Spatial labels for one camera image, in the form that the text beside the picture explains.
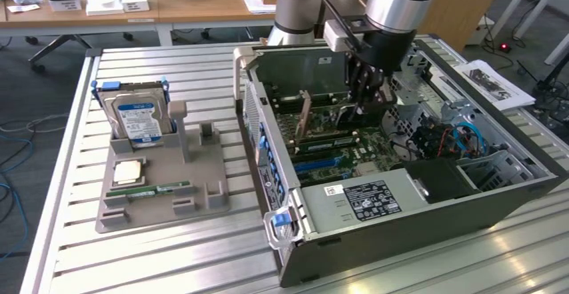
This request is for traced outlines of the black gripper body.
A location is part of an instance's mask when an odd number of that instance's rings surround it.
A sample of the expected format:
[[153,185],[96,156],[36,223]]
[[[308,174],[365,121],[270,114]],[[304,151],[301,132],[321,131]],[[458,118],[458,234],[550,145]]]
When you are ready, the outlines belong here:
[[402,62],[416,31],[390,33],[384,30],[364,34],[358,59],[384,73],[393,73]]

